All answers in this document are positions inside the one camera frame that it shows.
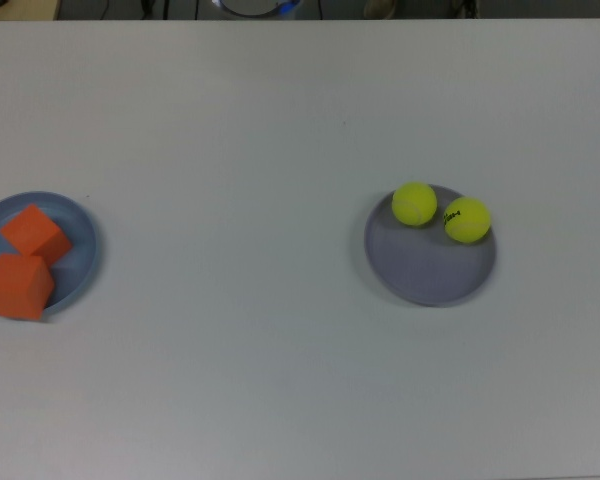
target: ball logo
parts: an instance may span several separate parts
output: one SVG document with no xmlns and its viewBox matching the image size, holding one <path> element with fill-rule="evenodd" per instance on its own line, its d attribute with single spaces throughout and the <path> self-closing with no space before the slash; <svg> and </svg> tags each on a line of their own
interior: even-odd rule
<svg viewBox="0 0 600 480">
<path fill-rule="evenodd" d="M 447 222 L 449 222 L 452 218 L 457 217 L 460 215 L 460 210 L 458 210 L 457 212 L 453 212 L 453 213 L 445 213 L 444 214 L 444 224 L 446 225 Z"/>
</svg>

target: yellow tennis ball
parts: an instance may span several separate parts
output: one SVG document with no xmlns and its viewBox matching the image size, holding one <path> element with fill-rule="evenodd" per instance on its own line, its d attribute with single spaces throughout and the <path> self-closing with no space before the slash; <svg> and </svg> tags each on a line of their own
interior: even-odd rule
<svg viewBox="0 0 600 480">
<path fill-rule="evenodd" d="M 405 183 L 393 194 L 391 209 L 398 221 L 417 227 L 427 223 L 438 208 L 436 193 L 426 183 Z"/>
<path fill-rule="evenodd" d="M 458 198 L 444 211 L 445 232 L 461 243 L 477 242 L 487 234 L 490 226 L 489 210 L 477 198 Z"/>
</svg>

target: orange cube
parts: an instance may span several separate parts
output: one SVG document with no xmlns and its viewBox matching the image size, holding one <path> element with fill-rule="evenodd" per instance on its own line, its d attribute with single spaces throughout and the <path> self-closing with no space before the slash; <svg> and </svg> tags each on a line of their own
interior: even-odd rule
<svg viewBox="0 0 600 480">
<path fill-rule="evenodd" d="M 33 204 L 2 227 L 0 233 L 22 255 L 40 256 L 49 267 L 71 250 L 71 242 L 60 227 Z"/>
<path fill-rule="evenodd" d="M 0 255 L 1 316 L 39 320 L 54 286 L 42 257 Z"/>
</svg>

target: blue plate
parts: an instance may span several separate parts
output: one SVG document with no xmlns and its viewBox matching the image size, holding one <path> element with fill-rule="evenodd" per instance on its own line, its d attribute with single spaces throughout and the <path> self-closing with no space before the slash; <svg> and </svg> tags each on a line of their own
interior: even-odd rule
<svg viewBox="0 0 600 480">
<path fill-rule="evenodd" d="M 51 267 L 56 286 L 44 311 L 53 313 L 68 305 L 90 280 L 99 255 L 98 236 L 89 215 L 80 205 L 49 192 L 20 193 L 2 200 L 0 228 L 32 203 L 51 218 L 73 244 L 73 248 Z M 0 234 L 1 253 L 17 251 Z"/>
<path fill-rule="evenodd" d="M 364 244 L 371 268 L 389 290 L 420 305 L 444 307 L 479 292 L 496 262 L 496 240 L 492 230 L 471 245 L 449 238 L 442 215 L 460 194 L 431 187 L 438 209 L 429 223 L 416 228 L 398 222 L 390 193 L 369 216 Z"/>
</svg>

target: table surface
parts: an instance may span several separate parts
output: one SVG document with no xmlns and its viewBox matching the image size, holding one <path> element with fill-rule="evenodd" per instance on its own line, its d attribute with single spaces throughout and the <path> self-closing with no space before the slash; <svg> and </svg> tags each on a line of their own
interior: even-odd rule
<svg viewBox="0 0 600 480">
<path fill-rule="evenodd" d="M 0 20 L 55 20 L 59 9 L 60 0 L 9 0 L 0 7 Z"/>
<path fill-rule="evenodd" d="M 365 219 L 483 199 L 422 308 Z M 96 219 L 96 281 L 0 319 L 0 479 L 600 475 L 600 21 L 0 25 L 0 199 Z"/>
</svg>

